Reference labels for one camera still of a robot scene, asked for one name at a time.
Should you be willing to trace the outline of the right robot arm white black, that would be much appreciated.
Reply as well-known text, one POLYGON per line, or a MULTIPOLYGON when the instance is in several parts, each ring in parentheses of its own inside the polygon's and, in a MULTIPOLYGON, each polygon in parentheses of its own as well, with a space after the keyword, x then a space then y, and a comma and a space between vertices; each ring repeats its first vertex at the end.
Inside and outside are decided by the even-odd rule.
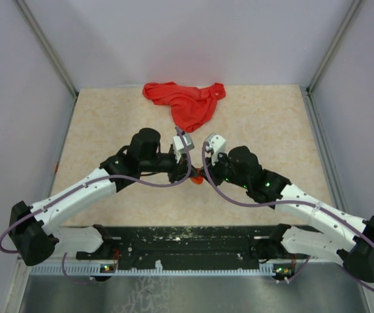
POLYGON ((248 147, 229 153, 202 147, 203 169, 214 188, 221 183, 242 187, 250 207, 270 207, 304 221, 313 231, 280 224, 270 235, 270 252, 277 258, 305 254, 334 262, 362 282, 374 282, 374 215, 350 215, 310 196, 286 177, 264 169, 248 147))

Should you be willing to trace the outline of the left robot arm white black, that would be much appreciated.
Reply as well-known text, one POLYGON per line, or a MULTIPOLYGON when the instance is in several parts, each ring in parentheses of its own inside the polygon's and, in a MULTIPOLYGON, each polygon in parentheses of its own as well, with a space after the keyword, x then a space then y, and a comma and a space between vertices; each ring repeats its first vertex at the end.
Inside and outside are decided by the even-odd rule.
POLYGON ((165 173, 167 188, 187 180, 192 173, 191 136, 178 130, 170 150, 161 151, 161 135, 140 129, 130 144, 100 163, 81 181, 31 205, 12 206, 6 235, 27 266, 38 265, 54 254, 93 253, 101 259, 112 254, 114 244, 98 226, 63 227, 63 223, 95 202, 117 194, 133 183, 147 185, 143 173, 165 173))

